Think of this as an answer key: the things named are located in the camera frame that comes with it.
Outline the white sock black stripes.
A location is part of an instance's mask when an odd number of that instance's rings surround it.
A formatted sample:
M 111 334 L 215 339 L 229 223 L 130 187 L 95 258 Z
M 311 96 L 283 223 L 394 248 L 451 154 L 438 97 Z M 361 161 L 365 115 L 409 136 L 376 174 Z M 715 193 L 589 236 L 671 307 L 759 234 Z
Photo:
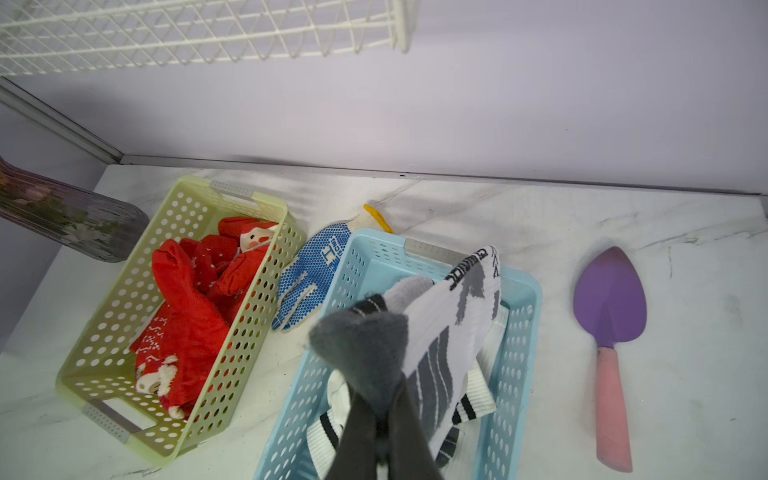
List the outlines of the white sock black stripes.
M 467 374 L 467 390 L 457 404 L 453 426 L 436 463 L 445 479 L 470 479 L 477 450 L 481 419 L 496 411 L 496 403 L 478 365 Z M 351 410 L 349 389 L 343 375 L 333 371 L 327 384 L 329 409 L 307 430 L 307 445 L 319 477 L 327 475 L 336 455 Z

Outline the red bear snowflake sock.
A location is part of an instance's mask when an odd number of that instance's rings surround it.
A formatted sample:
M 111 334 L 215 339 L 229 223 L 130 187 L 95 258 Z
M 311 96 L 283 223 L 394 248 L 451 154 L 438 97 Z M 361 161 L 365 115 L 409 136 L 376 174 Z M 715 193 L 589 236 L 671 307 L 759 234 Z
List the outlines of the red bear snowflake sock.
M 163 350 L 171 307 L 164 302 L 130 346 L 136 355 L 135 388 L 139 393 L 166 396 L 178 371 L 178 357 Z

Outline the small red santa sock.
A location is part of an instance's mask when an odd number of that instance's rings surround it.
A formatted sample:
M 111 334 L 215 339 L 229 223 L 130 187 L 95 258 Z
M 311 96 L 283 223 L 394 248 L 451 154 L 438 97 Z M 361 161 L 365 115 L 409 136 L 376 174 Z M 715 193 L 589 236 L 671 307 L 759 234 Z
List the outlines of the small red santa sock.
M 228 328 L 207 297 L 218 280 L 202 243 L 168 240 L 153 253 L 155 281 L 164 298 L 159 354 L 152 372 L 161 405 L 174 419 L 187 418 L 217 358 Z

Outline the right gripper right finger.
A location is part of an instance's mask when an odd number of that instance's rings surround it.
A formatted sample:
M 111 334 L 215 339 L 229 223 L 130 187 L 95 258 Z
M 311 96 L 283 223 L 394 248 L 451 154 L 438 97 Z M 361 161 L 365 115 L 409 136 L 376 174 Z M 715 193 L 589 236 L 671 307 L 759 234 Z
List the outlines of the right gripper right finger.
M 400 386 L 395 394 L 387 428 L 388 479 L 442 479 L 406 386 Z

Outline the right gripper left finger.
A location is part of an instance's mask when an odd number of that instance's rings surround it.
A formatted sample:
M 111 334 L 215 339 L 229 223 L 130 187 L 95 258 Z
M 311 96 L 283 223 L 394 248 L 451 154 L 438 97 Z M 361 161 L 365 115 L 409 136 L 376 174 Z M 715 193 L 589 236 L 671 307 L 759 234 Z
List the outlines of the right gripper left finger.
M 358 394 L 326 480 L 377 479 L 377 421 L 370 405 Z

